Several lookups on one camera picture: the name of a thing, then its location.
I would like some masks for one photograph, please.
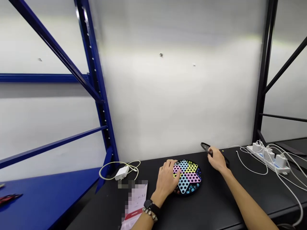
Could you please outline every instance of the wrist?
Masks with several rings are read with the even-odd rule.
[[[151,200],[153,201],[153,203],[158,206],[159,208],[162,207],[162,204],[164,203],[165,199],[166,199],[166,195],[164,195],[162,192],[159,191],[154,191],[152,196],[151,196]]]
[[[223,168],[219,171],[223,177],[232,175],[232,172],[229,168]]]

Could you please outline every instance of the black shelf frame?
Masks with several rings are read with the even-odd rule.
[[[263,49],[262,49],[260,77],[259,77],[259,84],[258,84],[256,112],[255,112],[255,121],[254,121],[254,129],[253,129],[253,139],[252,139],[253,142],[256,142],[257,140],[260,139],[264,144],[265,144],[265,140],[261,133],[263,116],[307,122],[307,119],[303,119],[303,118],[286,117],[286,116],[279,116],[279,115],[264,113],[264,102],[265,102],[266,93],[272,88],[272,86],[276,83],[276,81],[281,77],[281,75],[287,70],[287,68],[291,65],[291,63],[296,59],[296,57],[302,52],[302,50],[307,45],[307,37],[306,37],[303,40],[303,42],[299,45],[299,47],[294,51],[291,57],[286,61],[283,67],[278,71],[278,73],[271,80],[271,82],[267,84],[270,57],[271,57],[272,36],[273,36],[274,24],[276,20],[277,6],[278,6],[278,0],[268,0],[266,20],[265,20],[265,29],[264,29],[264,36],[263,36]]]

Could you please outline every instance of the white wall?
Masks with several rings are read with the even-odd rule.
[[[27,3],[87,73],[74,2]],[[0,30],[1,73],[69,73],[7,0],[0,1]],[[94,100],[80,84],[0,84],[0,108],[0,159],[100,126]],[[100,167],[105,154],[98,132],[1,169],[0,181]]]
[[[272,40],[268,83],[307,36],[307,2],[279,0]],[[307,48],[294,60],[266,94],[264,113],[307,118]],[[267,141],[307,136],[307,123],[264,117]]]
[[[251,142],[265,0],[92,0],[91,9],[121,160]]]

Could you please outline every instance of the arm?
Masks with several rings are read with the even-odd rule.
[[[260,208],[254,199],[245,191],[240,183],[235,179],[231,171],[226,167],[224,156],[215,148],[210,147],[208,160],[213,168],[221,173],[224,177],[236,203],[240,209],[246,227],[249,230],[276,229],[277,226],[268,217],[268,215]]]
[[[156,190],[150,198],[159,208],[162,207],[167,196],[174,191],[179,183],[180,170],[178,170],[177,176],[173,177],[173,168],[176,162],[176,160],[167,160],[159,169]],[[153,224],[152,217],[143,212],[131,230],[151,230]]]

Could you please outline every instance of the hand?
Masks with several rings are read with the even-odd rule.
[[[213,154],[213,156],[211,156],[208,153],[208,160],[209,160],[209,163],[212,165],[212,167],[215,168],[220,173],[226,171],[227,166],[226,166],[225,158],[223,154],[220,152],[220,150],[217,149],[216,147],[211,146],[208,152]]]
[[[179,183],[180,169],[177,176],[173,177],[173,168],[177,160],[167,160],[159,169],[156,190],[151,196],[151,200],[155,205],[161,207],[166,197],[171,194]]]

